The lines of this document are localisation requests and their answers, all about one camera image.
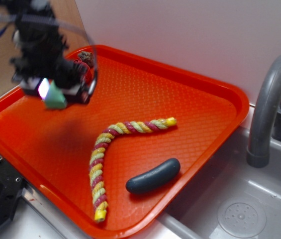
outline small brown object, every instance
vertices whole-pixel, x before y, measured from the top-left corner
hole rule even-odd
[[[80,54],[78,54],[78,57],[88,64],[89,67],[92,68],[94,66],[94,55],[91,52],[81,51]]]

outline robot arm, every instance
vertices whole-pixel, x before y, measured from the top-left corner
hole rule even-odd
[[[13,41],[21,49],[22,56],[11,58],[15,66],[12,81],[17,82],[27,95],[39,96],[38,88],[43,79],[54,80],[68,102],[87,104],[93,94],[97,69],[90,85],[85,75],[90,73],[86,64],[66,60],[63,52],[68,48],[58,26],[36,21],[24,21],[24,16],[44,17],[55,20],[53,10],[47,0],[0,0],[6,5],[14,21],[16,30]]]

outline white wall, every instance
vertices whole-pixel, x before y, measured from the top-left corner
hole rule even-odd
[[[255,103],[281,54],[281,0],[76,0],[104,44],[239,86]]]

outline yellow rope end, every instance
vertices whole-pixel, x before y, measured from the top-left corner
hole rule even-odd
[[[167,126],[175,126],[177,124],[177,120],[173,117],[166,119]]]
[[[95,222],[100,223],[100,222],[105,221],[106,213],[107,213],[106,210],[99,210],[99,209],[97,209],[95,211],[95,217],[94,217]]]

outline tray rim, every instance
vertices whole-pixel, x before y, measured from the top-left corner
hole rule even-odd
[[[183,70],[177,67],[173,67],[170,65],[166,65],[164,63],[160,63],[157,61],[153,61],[141,56],[137,56],[128,52],[124,52],[118,49],[114,49],[104,45],[96,45],[97,54],[102,56],[106,54],[105,57],[109,56],[119,56],[119,62],[124,63],[129,66],[141,66],[141,69],[145,69],[146,72],[150,72],[161,77],[170,78],[170,76],[179,77],[182,76],[182,80],[174,80],[180,84],[192,86],[194,84],[195,89],[202,90],[204,92],[216,95],[218,97],[224,98],[231,102],[236,108],[236,117],[228,127],[216,138],[216,140],[207,148],[207,150],[196,160],[196,162],[181,176],[181,179],[178,180],[173,186],[172,191],[179,191],[186,186],[186,184],[190,181],[191,178],[195,176],[195,174],[200,170],[200,168],[208,161],[209,156],[216,152],[216,150],[225,142],[225,140],[233,133],[233,131],[239,126],[239,124],[245,119],[247,113],[249,111],[249,100],[246,94],[240,90],[238,87],[231,85],[229,83],[225,83],[222,81],[215,80],[213,78],[209,78],[197,73],[189,72],[187,70]],[[67,58],[73,58],[77,56],[77,53],[82,50],[90,50],[91,47],[82,47],[79,48],[70,54],[67,55]],[[195,78],[197,82],[190,82],[190,79]],[[5,108],[19,100],[24,96],[22,90],[19,87],[16,87],[5,96],[0,98],[0,112]],[[19,158],[19,156],[10,150],[7,145],[0,140],[0,154],[4,158]],[[25,178],[33,178],[37,175],[34,175],[30,169],[26,172],[27,177]],[[50,190],[44,190],[38,188],[41,193],[43,193],[49,200],[52,201],[58,208],[62,208],[63,213],[65,213],[71,220],[73,220],[85,233],[87,233],[91,237],[96,237],[100,239],[111,239],[111,238],[124,238],[129,237],[140,230],[148,227],[150,223],[163,211],[163,209],[168,205],[168,203],[177,195],[171,195],[170,190],[165,194],[165,196],[152,208],[152,210],[144,216],[144,218],[138,223],[129,226],[123,230],[117,231],[108,231],[103,230],[98,227],[97,224],[88,224],[82,223],[86,221],[86,215],[81,213],[77,214],[75,208],[68,207],[68,203],[66,200],[61,199],[59,197],[55,197],[52,194],[54,192],[58,193],[56,188],[53,189],[53,192]]]

